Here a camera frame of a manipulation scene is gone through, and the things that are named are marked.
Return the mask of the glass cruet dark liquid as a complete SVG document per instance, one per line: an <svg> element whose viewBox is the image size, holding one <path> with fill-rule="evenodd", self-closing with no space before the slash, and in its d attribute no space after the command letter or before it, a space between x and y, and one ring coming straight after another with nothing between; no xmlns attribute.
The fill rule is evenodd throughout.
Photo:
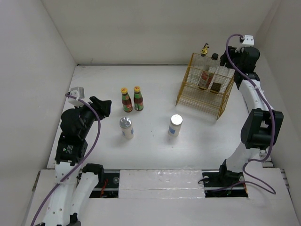
<svg viewBox="0 0 301 226"><path fill-rule="evenodd" d="M214 68L214 73L213 73L213 80L212 80L212 85L210 88L210 92L212 93L219 93L221 90L221 86L222 86L222 77L219 76L221 74L220 70L220 63L217 61L218 60L219 55L217 53L213 53L211 56L211 59L213 61L213 68Z"/></svg>

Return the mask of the red sauce bottle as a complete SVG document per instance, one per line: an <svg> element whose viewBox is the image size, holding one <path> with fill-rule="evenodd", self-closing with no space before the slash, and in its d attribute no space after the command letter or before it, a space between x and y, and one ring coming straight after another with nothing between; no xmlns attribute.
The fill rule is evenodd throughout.
<svg viewBox="0 0 301 226"><path fill-rule="evenodd" d="M141 88L139 86L134 87L134 105L137 111L142 111L144 108Z"/></svg>
<svg viewBox="0 0 301 226"><path fill-rule="evenodd" d="M127 113L131 112L133 110L132 106L132 101L131 98L128 94L127 88L123 87L121 89L121 94L122 94L122 105L123 105L123 110Z"/></svg>

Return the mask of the black cap sauce bottle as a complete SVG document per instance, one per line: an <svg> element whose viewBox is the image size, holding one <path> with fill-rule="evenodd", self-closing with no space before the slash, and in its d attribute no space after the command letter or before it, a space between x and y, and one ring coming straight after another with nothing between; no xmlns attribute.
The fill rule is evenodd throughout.
<svg viewBox="0 0 301 226"><path fill-rule="evenodd" d="M205 90L209 87L213 77L214 73L216 71L216 68L213 66L205 66L202 70L202 74L200 76L200 80L198 83L198 87L201 90Z"/></svg>

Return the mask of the clear glass bottle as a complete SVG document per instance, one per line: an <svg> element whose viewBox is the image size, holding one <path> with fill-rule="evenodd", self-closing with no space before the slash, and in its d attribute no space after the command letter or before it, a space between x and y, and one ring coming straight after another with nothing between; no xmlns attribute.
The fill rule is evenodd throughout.
<svg viewBox="0 0 301 226"><path fill-rule="evenodd" d="M200 53L193 53L192 62L191 62L191 67L192 67L191 81L196 85L198 85L205 64L207 63L208 50L209 50L209 44L205 43Z"/></svg>

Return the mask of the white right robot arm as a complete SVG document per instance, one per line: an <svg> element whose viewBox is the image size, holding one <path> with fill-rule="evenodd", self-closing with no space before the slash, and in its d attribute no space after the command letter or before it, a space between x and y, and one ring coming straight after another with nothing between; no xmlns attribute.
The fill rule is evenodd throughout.
<svg viewBox="0 0 301 226"><path fill-rule="evenodd" d="M221 56L220 65L235 70L234 82L249 111L241 129L239 146L222 163L217 174L219 183L224 187L241 184L240 179L246 174L248 163L261 162L254 158L260 150L271 153L284 119L283 113L274 110L268 103L260 78L254 72L259 57L260 52L254 47L238 49L231 46Z"/></svg>

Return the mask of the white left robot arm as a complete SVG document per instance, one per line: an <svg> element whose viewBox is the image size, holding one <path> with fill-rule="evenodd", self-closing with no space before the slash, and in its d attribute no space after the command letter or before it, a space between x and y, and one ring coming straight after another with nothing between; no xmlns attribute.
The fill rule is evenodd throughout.
<svg viewBox="0 0 301 226"><path fill-rule="evenodd" d="M61 115L62 132L55 155L55 185L42 201L31 225L35 224L46 204L47 210L40 222L41 226L79 226L79 214L85 202L93 189L101 186L105 180L103 165L81 165L95 148L101 130L97 130L95 141L89 150L86 137L94 122L100 125L102 119L110 116L112 102L92 96L86 103L71 93L65 96L74 101L74 108Z"/></svg>

